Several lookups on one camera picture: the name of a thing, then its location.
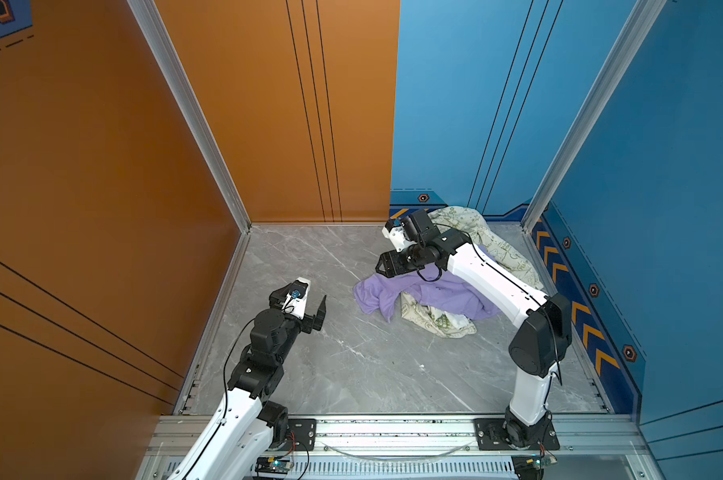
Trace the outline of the purple cloth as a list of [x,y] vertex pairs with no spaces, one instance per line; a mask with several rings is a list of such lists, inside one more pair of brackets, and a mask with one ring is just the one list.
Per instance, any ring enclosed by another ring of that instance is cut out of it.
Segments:
[[437,277],[437,266],[427,265],[423,274],[415,272],[387,278],[375,273],[353,287],[356,303],[364,314],[379,312],[386,322],[395,316],[395,304],[401,294],[409,294],[417,304],[465,316],[469,320],[487,320],[501,310],[481,292],[451,272]]

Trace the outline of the cream green cartoon print cloth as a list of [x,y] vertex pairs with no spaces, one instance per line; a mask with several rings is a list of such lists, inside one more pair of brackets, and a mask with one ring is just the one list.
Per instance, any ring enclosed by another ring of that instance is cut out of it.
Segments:
[[[457,228],[467,232],[481,251],[489,254],[502,268],[525,284],[537,289],[545,290],[535,264],[529,259],[529,252],[525,242],[513,244],[503,237],[503,228],[493,225],[479,214],[477,210],[465,207],[445,207],[429,213],[431,221],[441,231],[447,228]],[[435,307],[425,307],[417,304],[406,293],[399,296],[401,300],[401,316],[415,325],[442,338],[461,338],[477,332],[475,322],[465,316],[450,314]]]

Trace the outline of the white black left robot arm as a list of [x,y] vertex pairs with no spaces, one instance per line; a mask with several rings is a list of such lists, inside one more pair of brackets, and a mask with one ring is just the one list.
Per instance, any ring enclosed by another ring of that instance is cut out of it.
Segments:
[[242,479],[265,452],[287,442],[288,409],[270,396],[299,334],[323,328],[326,300],[313,314],[304,312],[306,300],[287,293],[247,323],[249,344],[235,366],[223,365],[221,402],[171,479]]

